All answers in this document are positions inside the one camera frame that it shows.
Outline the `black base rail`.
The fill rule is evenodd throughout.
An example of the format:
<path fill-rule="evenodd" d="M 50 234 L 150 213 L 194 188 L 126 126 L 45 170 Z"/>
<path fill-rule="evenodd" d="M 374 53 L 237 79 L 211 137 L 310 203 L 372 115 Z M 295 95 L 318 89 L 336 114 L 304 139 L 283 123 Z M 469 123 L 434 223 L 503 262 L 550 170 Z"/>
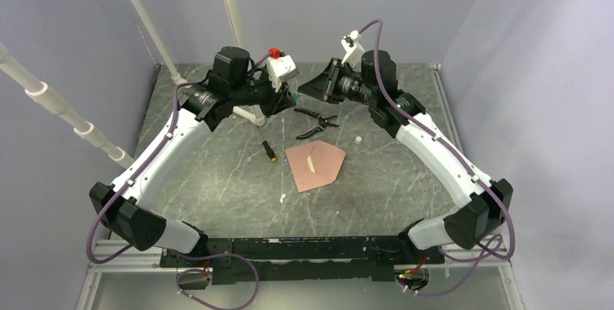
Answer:
<path fill-rule="evenodd" d="M 211 238 L 213 285 L 237 282 L 393 280 L 402 268 L 443 264 L 437 248 L 418 250 L 396 235 L 301 238 Z"/>

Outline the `aluminium extrusion frame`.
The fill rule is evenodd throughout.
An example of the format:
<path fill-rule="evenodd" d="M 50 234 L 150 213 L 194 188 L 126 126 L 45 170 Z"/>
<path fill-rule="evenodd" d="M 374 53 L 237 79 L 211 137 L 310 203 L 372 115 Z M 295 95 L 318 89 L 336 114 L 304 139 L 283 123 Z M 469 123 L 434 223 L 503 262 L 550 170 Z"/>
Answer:
<path fill-rule="evenodd" d="M 435 247 L 443 255 L 443 264 L 418 265 L 413 268 L 404 267 L 394 274 L 394 277 L 404 275 L 405 277 L 417 277 L 426 279 L 426 273 L 430 269 L 441 268 L 445 276 L 450 276 L 450 271 L 454 267 L 473 268 L 495 267 L 497 268 L 504 288 L 505 297 L 508 305 L 512 309 L 524 309 L 525 305 L 521 297 L 515 276 L 512 271 L 512 264 L 504 259 L 503 255 L 508 252 L 505 244 L 498 240 L 492 247 L 487 246 L 487 241 L 483 240 L 471 249 L 462 249 L 454 244 Z M 99 283 L 104 273 L 172 273 L 178 275 L 186 270 L 191 270 L 200 276 L 212 277 L 212 270 L 208 266 L 210 261 L 185 259 L 175 252 L 168 252 L 164 248 L 152 247 L 145 251 L 128 251 L 127 244 L 119 240 L 101 240 L 94 248 L 96 257 L 102 259 L 114 253 L 119 255 L 104 264 L 91 264 L 86 273 L 84 286 L 78 301 L 79 309 L 89 309 L 93 305 L 94 293 L 98 290 Z"/>

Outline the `white pvc pipe frame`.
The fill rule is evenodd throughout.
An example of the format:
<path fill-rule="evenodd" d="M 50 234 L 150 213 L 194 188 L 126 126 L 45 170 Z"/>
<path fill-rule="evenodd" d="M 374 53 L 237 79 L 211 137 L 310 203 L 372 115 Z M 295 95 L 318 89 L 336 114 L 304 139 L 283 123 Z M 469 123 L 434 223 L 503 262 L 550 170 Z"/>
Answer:
<path fill-rule="evenodd" d="M 143 2 L 141 0 L 130 0 L 130 2 L 137 12 L 147 33 L 151 37 L 151 40 L 161 55 L 165 65 L 169 69 L 172 82 L 176 85 L 186 83 L 187 80 L 184 79 L 178 72 L 175 63 L 167 51 L 159 32 L 155 28 L 150 15 L 146 11 Z M 237 45 L 240 45 L 242 43 L 243 34 L 235 0 L 223 0 L 223 2 L 229 18 L 234 41 Z M 5 46 L 1 46 L 1 71 L 7 74 L 17 84 L 22 86 L 26 96 L 30 97 L 34 102 L 41 105 L 48 112 L 62 118 L 73 127 L 75 134 L 89 142 L 92 146 L 104 151 L 115 163 L 125 169 L 132 165 L 134 158 L 132 158 L 121 147 L 114 145 L 93 123 L 80 116 L 72 107 L 69 106 L 64 98 L 47 83 L 39 80 L 25 67 L 23 67 L 13 56 L 9 54 Z"/>

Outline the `pink paper envelope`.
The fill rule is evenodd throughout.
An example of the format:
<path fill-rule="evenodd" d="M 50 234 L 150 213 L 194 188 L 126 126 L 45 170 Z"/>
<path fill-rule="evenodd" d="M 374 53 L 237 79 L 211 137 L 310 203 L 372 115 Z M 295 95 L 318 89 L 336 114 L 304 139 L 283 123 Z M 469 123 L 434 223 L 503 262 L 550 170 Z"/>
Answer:
<path fill-rule="evenodd" d="M 314 141 L 285 150 L 299 193 L 332 184 L 346 152 L 330 143 Z"/>

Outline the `black yellow screwdriver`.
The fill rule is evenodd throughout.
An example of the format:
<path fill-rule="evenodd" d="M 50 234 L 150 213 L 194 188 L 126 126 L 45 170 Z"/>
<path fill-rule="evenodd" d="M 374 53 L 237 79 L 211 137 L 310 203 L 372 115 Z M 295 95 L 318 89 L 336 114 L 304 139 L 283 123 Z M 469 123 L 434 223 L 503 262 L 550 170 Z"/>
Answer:
<path fill-rule="evenodd" d="M 276 160 L 277 160 L 276 154 L 275 154 L 273 148 L 270 146 L 267 138 L 263 134 L 261 127 L 257 126 L 256 128 L 258 130 L 258 133 L 262 137 L 261 144 L 262 144 L 262 146 L 263 146 L 263 148 L 265 150 L 265 154 L 266 154 L 267 158 L 269 159 L 270 162 L 276 162 Z"/>

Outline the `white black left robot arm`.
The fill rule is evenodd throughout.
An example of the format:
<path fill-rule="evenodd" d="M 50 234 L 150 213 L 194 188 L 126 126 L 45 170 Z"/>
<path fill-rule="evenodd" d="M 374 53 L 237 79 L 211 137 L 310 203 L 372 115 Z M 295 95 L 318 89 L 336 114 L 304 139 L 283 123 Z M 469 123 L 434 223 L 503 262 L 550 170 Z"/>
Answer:
<path fill-rule="evenodd" d="M 288 80 L 298 69 L 288 54 L 270 49 L 253 62 L 242 48 L 226 46 L 197 83 L 181 85 L 172 98 L 172 113 L 141 155 L 111 184 L 96 183 L 89 193 L 103 225 L 139 251 L 153 246 L 179 251 L 189 266 L 208 256 L 207 235 L 186 222 L 153 211 L 161 189 L 189 153 L 239 106 L 258 106 L 271 117 L 295 106 Z"/>

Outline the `cream lined letter paper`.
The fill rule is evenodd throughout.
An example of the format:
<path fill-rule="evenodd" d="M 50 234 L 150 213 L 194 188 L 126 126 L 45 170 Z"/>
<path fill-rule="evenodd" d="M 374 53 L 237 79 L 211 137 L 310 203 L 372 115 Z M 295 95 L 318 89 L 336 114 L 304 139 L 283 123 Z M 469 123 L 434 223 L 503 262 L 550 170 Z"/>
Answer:
<path fill-rule="evenodd" d="M 310 171 L 312 173 L 315 173 L 316 170 L 315 170 L 315 166 L 314 166 L 313 159 L 312 159 L 311 155 L 307 156 L 306 161 L 307 161 L 307 164 L 308 164 L 308 167 L 309 167 Z"/>

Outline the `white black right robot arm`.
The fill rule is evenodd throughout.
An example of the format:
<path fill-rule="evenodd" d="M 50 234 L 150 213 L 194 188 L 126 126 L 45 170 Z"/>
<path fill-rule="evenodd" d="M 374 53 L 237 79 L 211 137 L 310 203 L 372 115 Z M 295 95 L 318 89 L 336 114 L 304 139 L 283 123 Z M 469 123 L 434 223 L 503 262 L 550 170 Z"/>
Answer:
<path fill-rule="evenodd" d="M 399 89 L 397 65 L 386 51 L 367 51 L 359 70 L 333 58 L 298 90 L 328 104 L 350 100 L 367 106 L 374 123 L 417 155 L 450 194 L 456 211 L 407 227 L 407 238 L 399 243 L 406 262 L 418 262 L 432 247 L 454 243 L 473 248 L 506 223 L 512 185 L 504 178 L 493 180 L 467 160 L 436 126 L 426 107 Z"/>

